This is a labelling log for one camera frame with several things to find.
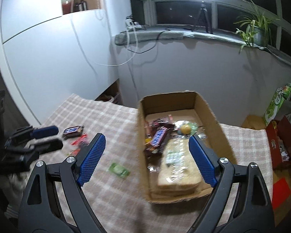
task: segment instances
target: light stand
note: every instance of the light stand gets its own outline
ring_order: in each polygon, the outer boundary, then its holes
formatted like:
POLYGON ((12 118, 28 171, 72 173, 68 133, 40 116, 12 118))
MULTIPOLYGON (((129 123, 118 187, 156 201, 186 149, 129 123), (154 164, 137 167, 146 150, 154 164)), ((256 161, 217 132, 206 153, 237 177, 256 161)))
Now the light stand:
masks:
POLYGON ((206 32, 209 33, 208 29, 210 29, 210 34, 213 34, 212 27, 211 27, 211 24, 210 24, 210 21, 209 21, 209 17, 208 17, 208 11, 207 11, 206 5, 204 4, 204 1, 202 1, 202 5, 201 5, 200 10, 199 10, 199 12, 197 14, 196 21, 194 23, 192 31, 196 30, 196 25, 198 23, 198 20, 200 18, 200 14, 202 12, 204 13, 205 19, 206 19, 206 25, 205 25, 206 26, 206 32))

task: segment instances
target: bread loaf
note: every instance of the bread loaf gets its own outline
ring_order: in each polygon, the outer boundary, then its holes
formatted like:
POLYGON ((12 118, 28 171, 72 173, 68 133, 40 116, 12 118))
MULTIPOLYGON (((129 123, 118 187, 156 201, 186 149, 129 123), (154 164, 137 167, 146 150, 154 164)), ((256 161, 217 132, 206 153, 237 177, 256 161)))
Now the bread loaf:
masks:
POLYGON ((189 151, 188 138, 170 139, 163 151, 157 185, 164 191, 193 193, 203 178, 189 151))

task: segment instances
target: metal screw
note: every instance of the metal screw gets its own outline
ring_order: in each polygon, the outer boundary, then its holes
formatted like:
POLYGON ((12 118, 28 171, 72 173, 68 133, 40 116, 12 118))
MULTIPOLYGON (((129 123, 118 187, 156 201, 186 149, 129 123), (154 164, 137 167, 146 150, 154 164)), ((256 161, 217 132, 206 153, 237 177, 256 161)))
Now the metal screw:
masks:
POLYGON ((37 166, 37 167, 43 166, 43 161, 38 161, 38 162, 36 163, 36 166, 37 166))
POLYGON ((252 168, 257 168, 257 167, 258 167, 258 164, 257 164, 257 163, 251 163, 250 166, 251 166, 252 168))
POLYGON ((227 158, 220 158, 220 162, 222 164, 227 164, 228 163, 228 159, 227 158))
POLYGON ((74 159, 74 157, 69 157, 69 158, 66 159, 66 161, 67 161, 68 163, 72 163, 72 162, 75 161, 75 159, 74 159))

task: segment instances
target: black cable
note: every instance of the black cable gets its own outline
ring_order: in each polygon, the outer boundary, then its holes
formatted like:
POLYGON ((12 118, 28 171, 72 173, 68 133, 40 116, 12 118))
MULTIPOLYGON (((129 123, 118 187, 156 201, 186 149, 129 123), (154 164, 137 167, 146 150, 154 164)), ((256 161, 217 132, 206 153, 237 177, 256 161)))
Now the black cable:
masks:
POLYGON ((134 52, 134 53, 137 53, 137 54, 142 54, 142 53, 145 53, 145 52, 147 52, 147 51, 150 51, 150 50, 152 50, 152 49, 157 45, 157 42, 158 42, 158 39, 159 39, 160 35, 161 35, 162 33, 164 33, 164 32, 169 32, 169 31, 170 31, 168 28, 173 28, 173 29, 183 29, 183 30, 189 30, 189 31, 192 30, 192 28, 189 29, 189 28, 183 28, 183 27, 166 27, 164 31, 161 31, 161 32, 157 35, 157 38, 156 38, 156 40, 155 40, 155 44, 154 44, 154 46, 152 46, 150 49, 148 49, 148 50, 146 50, 146 51, 143 51, 143 52, 135 52, 135 51, 132 51, 132 50, 128 49, 127 47, 125 47, 125 48, 126 48, 126 50, 131 51, 131 52, 134 52))

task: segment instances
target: label on candy bar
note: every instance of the label on candy bar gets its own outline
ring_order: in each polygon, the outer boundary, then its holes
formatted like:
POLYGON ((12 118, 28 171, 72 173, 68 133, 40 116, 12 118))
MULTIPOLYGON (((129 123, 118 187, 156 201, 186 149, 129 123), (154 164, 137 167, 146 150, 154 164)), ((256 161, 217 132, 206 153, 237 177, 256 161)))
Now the label on candy bar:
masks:
POLYGON ((158 130, 155 133, 150 145, 152 145, 153 147, 158 147, 162 143, 164 136, 166 134, 166 131, 167 131, 167 128, 162 128, 161 130, 158 130))

